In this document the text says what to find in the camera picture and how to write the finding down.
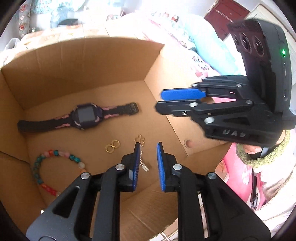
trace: watch buckle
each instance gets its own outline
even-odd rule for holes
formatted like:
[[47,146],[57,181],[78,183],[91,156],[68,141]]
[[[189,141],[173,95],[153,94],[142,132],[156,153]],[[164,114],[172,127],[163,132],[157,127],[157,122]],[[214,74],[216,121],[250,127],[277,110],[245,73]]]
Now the watch buckle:
[[130,103],[127,106],[129,107],[129,110],[128,110],[129,115],[134,115],[139,112],[139,108],[135,102]]

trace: camera lens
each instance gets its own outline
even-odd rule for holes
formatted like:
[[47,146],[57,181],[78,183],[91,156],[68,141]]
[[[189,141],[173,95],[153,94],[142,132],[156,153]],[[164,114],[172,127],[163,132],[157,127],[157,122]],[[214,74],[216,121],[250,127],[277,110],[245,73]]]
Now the camera lens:
[[241,35],[241,40],[242,40],[242,45],[244,46],[244,48],[248,51],[250,51],[250,44],[249,44],[249,40],[246,37],[246,35],[242,34]]
[[235,44],[237,46],[239,46],[239,40],[237,39],[237,36],[236,35],[234,35],[233,39],[234,39]]
[[260,56],[263,56],[264,54],[263,46],[257,37],[254,37],[254,48]]

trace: red door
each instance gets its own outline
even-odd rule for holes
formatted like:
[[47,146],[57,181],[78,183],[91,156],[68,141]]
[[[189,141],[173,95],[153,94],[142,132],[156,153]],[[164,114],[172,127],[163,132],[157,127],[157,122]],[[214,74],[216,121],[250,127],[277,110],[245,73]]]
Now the red door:
[[227,24],[242,20],[249,13],[249,10],[233,0],[219,0],[205,19],[214,27],[218,37],[223,40],[229,34]]

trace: human hand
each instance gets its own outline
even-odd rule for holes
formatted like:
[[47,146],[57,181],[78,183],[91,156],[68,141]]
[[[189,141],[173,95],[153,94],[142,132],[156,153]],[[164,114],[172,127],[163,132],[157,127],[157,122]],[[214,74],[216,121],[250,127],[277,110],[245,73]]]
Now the human hand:
[[[285,139],[286,131],[284,130],[277,141],[276,145],[280,144]],[[242,145],[244,151],[248,154],[256,154],[262,151],[260,146],[252,146],[252,145]]]

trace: smartwatch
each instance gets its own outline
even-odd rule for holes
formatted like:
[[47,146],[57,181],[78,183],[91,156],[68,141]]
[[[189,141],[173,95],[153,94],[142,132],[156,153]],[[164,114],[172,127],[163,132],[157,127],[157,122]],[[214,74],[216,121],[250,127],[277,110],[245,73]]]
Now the smartwatch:
[[45,132],[63,127],[87,129],[97,126],[104,119],[119,115],[134,115],[139,112],[135,102],[111,107],[98,107],[94,103],[77,105],[70,114],[44,121],[20,120],[17,127],[22,132]]

